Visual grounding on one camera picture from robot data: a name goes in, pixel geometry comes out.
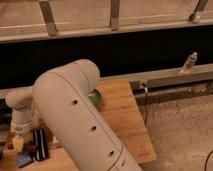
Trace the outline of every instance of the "yellow object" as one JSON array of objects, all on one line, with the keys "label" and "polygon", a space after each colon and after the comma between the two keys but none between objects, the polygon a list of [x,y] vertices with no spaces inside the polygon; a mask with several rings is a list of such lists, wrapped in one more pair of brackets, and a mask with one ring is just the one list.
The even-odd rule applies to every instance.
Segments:
[{"label": "yellow object", "polygon": [[13,137],[13,147],[16,152],[22,152],[23,146],[24,146],[24,137],[20,135],[16,135]]}]

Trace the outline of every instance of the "glass panel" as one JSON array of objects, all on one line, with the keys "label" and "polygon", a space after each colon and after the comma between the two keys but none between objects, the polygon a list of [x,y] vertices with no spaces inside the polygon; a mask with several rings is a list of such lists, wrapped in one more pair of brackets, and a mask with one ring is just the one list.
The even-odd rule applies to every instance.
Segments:
[{"label": "glass panel", "polygon": [[51,0],[59,30],[109,26],[110,0]]},{"label": "glass panel", "polygon": [[37,1],[0,1],[0,35],[42,30],[45,26]]},{"label": "glass panel", "polygon": [[121,0],[121,24],[187,20],[198,0]]}]

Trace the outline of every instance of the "cable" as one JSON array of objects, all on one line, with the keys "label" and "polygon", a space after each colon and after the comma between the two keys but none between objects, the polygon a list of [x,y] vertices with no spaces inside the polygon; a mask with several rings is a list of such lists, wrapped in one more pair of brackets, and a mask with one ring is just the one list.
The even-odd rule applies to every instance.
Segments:
[{"label": "cable", "polygon": [[143,85],[144,87],[144,91],[145,91],[145,102],[144,102],[144,107],[145,107],[145,111],[146,111],[146,116],[145,116],[145,119],[144,119],[144,124],[146,125],[147,124],[147,120],[148,120],[148,116],[149,116],[149,112],[148,112],[148,109],[147,109],[147,102],[148,102],[148,88]]},{"label": "cable", "polygon": [[206,158],[204,171],[207,171],[208,161],[212,154],[213,154],[213,150],[208,154],[208,156]]},{"label": "cable", "polygon": [[146,111],[146,117],[145,117],[144,123],[146,125],[147,120],[148,120],[148,115],[149,115],[149,112],[148,112],[148,109],[147,109],[148,94],[146,93],[145,96],[146,97],[145,97],[144,107],[145,107],[145,111]]}]

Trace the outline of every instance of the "blue object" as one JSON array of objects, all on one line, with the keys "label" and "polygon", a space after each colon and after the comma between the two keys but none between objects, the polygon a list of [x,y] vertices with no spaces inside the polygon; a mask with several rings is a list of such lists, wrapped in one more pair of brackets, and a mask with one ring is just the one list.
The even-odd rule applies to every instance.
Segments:
[{"label": "blue object", "polygon": [[20,152],[16,155],[16,166],[21,168],[24,167],[30,163],[32,163],[33,160],[29,154],[29,152]]}]

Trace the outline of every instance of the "green object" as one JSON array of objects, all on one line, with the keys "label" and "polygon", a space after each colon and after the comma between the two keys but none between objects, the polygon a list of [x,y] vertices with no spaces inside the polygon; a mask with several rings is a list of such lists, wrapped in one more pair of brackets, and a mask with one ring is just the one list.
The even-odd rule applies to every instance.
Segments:
[{"label": "green object", "polygon": [[101,103],[101,93],[95,89],[88,95],[91,102],[94,104],[95,107],[98,107]]}]

